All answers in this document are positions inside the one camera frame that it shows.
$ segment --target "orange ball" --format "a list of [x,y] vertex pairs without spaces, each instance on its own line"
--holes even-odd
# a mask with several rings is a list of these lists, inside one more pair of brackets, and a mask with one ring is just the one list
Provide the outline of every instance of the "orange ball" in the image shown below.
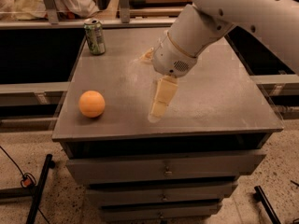
[[95,118],[104,112],[105,100],[98,91],[86,91],[80,96],[78,107],[84,116]]

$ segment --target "table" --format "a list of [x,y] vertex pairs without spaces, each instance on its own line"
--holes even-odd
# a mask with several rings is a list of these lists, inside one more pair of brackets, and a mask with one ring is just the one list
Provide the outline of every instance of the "table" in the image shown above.
[[[67,168],[105,221],[216,214],[281,120],[223,38],[179,80],[164,118],[148,120],[162,75],[138,58],[167,28],[105,30],[107,52],[78,59],[53,131]],[[99,91],[106,110],[83,117],[78,99]]]

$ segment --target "floor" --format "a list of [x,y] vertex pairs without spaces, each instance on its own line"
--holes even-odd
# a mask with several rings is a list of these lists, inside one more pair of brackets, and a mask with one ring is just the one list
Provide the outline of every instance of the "floor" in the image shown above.
[[[263,146],[267,156],[249,176],[239,178],[239,185],[230,198],[224,199],[217,215],[211,217],[174,218],[171,224],[255,224],[271,223],[260,203],[252,197],[254,187],[262,186],[281,223],[292,223],[299,218],[299,119],[285,120],[285,129],[274,133]],[[4,123],[0,132],[0,145],[19,164],[24,172],[39,178],[47,154],[53,155],[56,167],[50,170],[40,205],[49,223],[90,224],[101,221],[96,208],[84,198],[85,188],[77,185],[68,173],[62,147],[51,141],[51,131],[43,131],[38,122]],[[14,164],[0,150],[0,189],[18,188],[21,176]],[[25,223],[30,198],[0,201],[0,223]],[[159,223],[159,220],[127,222],[133,224]],[[37,213],[36,223],[47,223]]]

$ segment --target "gray tabletop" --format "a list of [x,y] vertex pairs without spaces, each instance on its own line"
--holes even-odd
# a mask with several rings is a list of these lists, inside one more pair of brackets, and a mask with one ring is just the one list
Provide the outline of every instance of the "gray tabletop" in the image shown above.
[[[162,75],[138,58],[164,28],[105,30],[107,52],[92,56],[85,45],[53,132],[54,141],[143,138],[174,135],[263,133],[282,129],[279,120],[223,38],[199,57],[178,82],[164,117],[148,120],[155,81]],[[80,95],[99,91],[105,112],[81,115]]]

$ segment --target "green can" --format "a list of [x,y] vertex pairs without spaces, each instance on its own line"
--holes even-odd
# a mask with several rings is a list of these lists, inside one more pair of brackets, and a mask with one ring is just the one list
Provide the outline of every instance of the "green can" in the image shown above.
[[101,22],[98,19],[87,19],[84,21],[84,29],[91,54],[101,55],[105,53],[106,46]]

